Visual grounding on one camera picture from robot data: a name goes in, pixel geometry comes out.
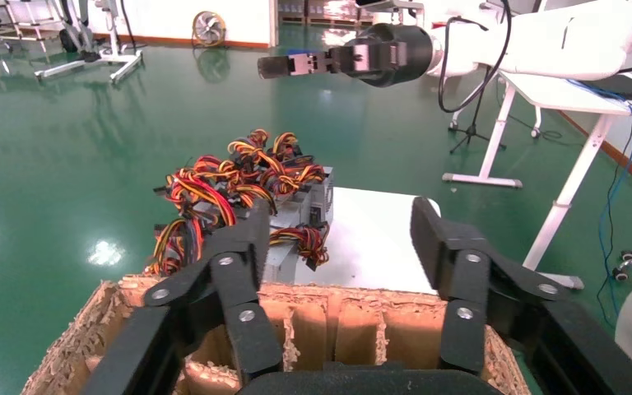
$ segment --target green epoxy floor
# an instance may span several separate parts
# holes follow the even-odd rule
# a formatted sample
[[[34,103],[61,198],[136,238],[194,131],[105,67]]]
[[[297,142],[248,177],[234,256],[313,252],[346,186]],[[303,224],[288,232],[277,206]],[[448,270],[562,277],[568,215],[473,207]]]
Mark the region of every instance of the green epoxy floor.
[[[323,32],[285,28],[282,50],[320,48]],[[209,82],[191,49],[145,48],[146,66],[118,88],[107,85],[107,67],[40,85],[32,71],[43,63],[6,57],[12,74],[0,67],[0,394],[22,388],[101,280],[143,269],[152,226],[174,215],[151,189],[191,158],[223,156],[229,141],[253,128],[295,132],[307,152],[337,169],[338,185],[433,198],[445,217],[477,225],[519,262],[579,153],[579,146],[532,140],[510,122],[508,150],[493,174],[521,179],[524,189],[445,184],[444,172],[476,173],[486,144],[448,154],[457,137],[446,131],[450,115],[438,110],[425,78],[383,90],[344,76],[263,81],[255,64],[264,53],[230,50],[225,63],[215,55],[221,51],[202,59],[224,65],[204,72]],[[223,73],[225,80],[215,81]],[[478,81],[466,78],[448,100],[459,102]],[[492,97],[484,100],[481,131],[490,134],[497,112]],[[561,131],[562,142],[584,142],[548,113],[544,129]],[[533,122],[523,100],[511,114]],[[581,276],[586,289],[575,298],[599,319],[597,221],[613,166],[598,155],[540,266]],[[632,179],[613,212],[616,248],[632,249]],[[100,240],[124,248],[114,266],[88,262]],[[631,288],[632,281],[618,285],[620,300]]]

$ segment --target metal screw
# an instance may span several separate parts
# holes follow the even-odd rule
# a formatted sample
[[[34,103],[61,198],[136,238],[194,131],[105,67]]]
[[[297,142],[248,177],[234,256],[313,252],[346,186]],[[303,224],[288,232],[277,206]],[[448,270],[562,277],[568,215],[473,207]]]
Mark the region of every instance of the metal screw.
[[[539,284],[539,290],[546,292],[547,294],[555,295],[558,293],[558,290],[555,286],[551,284]]]
[[[461,318],[464,319],[471,319],[473,318],[473,312],[469,309],[467,309],[466,307],[460,307],[457,309],[457,315]]]
[[[239,319],[242,323],[247,323],[253,318],[255,318],[255,313],[252,310],[244,310],[239,314]]]
[[[151,294],[152,299],[163,299],[168,296],[169,292],[165,288],[160,290],[155,290],[153,294]]]

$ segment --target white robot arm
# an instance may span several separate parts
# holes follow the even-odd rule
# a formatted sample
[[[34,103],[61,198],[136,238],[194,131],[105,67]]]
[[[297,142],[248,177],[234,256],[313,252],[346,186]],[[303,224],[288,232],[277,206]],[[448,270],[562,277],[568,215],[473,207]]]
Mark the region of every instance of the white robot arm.
[[[444,8],[444,1],[450,2],[449,7]],[[488,18],[472,19],[481,19],[478,2],[444,1],[435,4],[436,12],[465,12],[461,16],[468,16],[466,22],[430,30],[425,28],[429,25],[425,11],[430,7],[423,4],[357,0],[370,11],[413,8],[417,26],[377,24],[327,52],[261,58],[258,73],[273,78],[344,72],[373,86],[390,86],[425,73],[439,75],[446,59],[445,77],[497,66],[505,72],[597,80],[618,73],[632,52],[632,0],[600,0],[511,20],[504,17],[492,26],[484,26]]]
[[[494,65],[507,21],[487,26],[450,26],[446,76]],[[445,29],[430,30],[444,42]],[[550,77],[597,80],[618,73],[632,52],[632,1],[596,1],[512,18],[512,34],[500,70]],[[432,66],[439,75],[439,65]]]

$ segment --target cardboard box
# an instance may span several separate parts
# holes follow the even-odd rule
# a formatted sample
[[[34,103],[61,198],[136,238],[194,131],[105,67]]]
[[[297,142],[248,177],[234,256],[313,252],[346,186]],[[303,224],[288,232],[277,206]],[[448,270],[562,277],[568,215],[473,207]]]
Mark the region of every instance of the cardboard box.
[[[26,395],[79,393],[135,306],[158,277],[103,282],[28,378]],[[326,360],[379,365],[400,360],[409,369],[434,369],[446,302],[433,295],[390,290],[264,284],[259,292],[284,346],[286,371],[320,370]],[[175,393],[233,394],[239,380],[223,327],[186,359]],[[483,378],[502,393],[528,395],[512,351],[486,327]]]

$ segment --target blue cable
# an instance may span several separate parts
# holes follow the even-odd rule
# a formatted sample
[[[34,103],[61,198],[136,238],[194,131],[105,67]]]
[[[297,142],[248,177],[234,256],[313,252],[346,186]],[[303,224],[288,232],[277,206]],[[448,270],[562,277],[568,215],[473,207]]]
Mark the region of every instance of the blue cable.
[[[620,95],[617,95],[616,93],[610,92],[610,91],[604,91],[602,89],[599,88],[595,88],[595,87],[591,87],[591,86],[586,86],[578,81],[574,81],[574,80],[567,80],[568,82],[570,82],[573,85],[576,86],[580,86],[583,89],[587,89],[588,91],[591,91],[595,94],[598,95],[606,95],[609,96],[611,98],[617,99],[620,102],[622,102],[623,104],[625,104],[628,108],[629,111],[631,112],[631,117],[632,117],[632,103],[630,103],[628,100],[626,100],[625,98],[621,97]],[[629,140],[626,142],[626,145],[624,146],[624,150],[622,151],[622,155],[626,152],[626,149],[629,147],[629,143],[631,142],[631,136],[629,136]],[[609,253],[606,251],[606,246],[604,243],[604,239],[603,239],[603,234],[602,234],[602,227],[604,226],[604,221],[606,219],[607,214],[609,214],[611,216],[611,202],[614,200],[614,197],[616,196],[616,193],[619,191],[619,188],[621,186],[621,182],[626,178],[626,175],[629,173],[629,168],[631,167],[632,164],[632,145],[631,145],[631,151],[629,153],[629,159],[626,161],[626,166],[624,166],[624,170],[621,172],[621,175],[619,176],[618,180],[616,181],[616,183],[614,183],[613,188],[611,189],[611,192],[607,195],[606,197],[606,205],[604,206],[604,209],[602,210],[602,214],[600,215],[600,219],[599,219],[599,225],[597,227],[597,234],[599,236],[599,242],[600,242],[600,248],[602,249],[602,257],[604,258],[604,270],[606,273],[606,278],[607,278],[607,282],[609,284],[609,291],[610,291],[610,295],[611,295],[611,304],[612,307],[614,308],[614,312],[615,314],[619,313],[619,305],[616,303],[616,296],[614,295],[614,286],[612,284],[612,278],[611,275],[609,273],[609,257],[611,255],[611,251],[614,249],[614,245],[611,244],[610,241],[610,246],[609,246]],[[606,319],[606,315],[605,315],[605,321],[607,323],[609,323],[611,326],[613,326],[609,320]]]

